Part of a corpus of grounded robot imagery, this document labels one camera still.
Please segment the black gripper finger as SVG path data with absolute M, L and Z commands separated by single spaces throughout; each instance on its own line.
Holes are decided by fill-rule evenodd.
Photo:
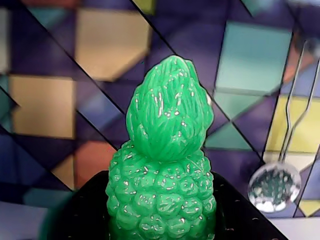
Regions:
M 260 211 L 218 173 L 214 173 L 216 240 L 287 240 Z
M 59 209 L 52 227 L 54 240 L 108 240 L 109 172 L 103 170 L 72 194 Z

